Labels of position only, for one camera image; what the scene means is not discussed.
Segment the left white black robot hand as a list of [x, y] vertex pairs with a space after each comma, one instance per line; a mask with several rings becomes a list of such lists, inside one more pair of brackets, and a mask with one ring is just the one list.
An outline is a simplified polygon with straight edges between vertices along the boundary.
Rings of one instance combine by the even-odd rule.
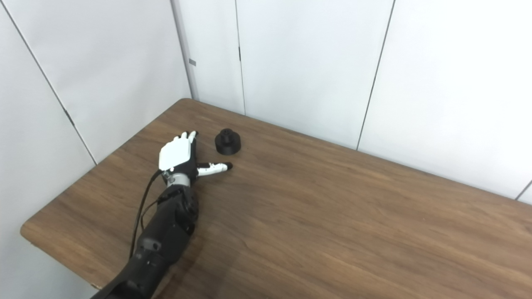
[[192, 186], [199, 177], [228, 172], [230, 162], [198, 162], [197, 131], [185, 131], [163, 146], [158, 168], [167, 186]]

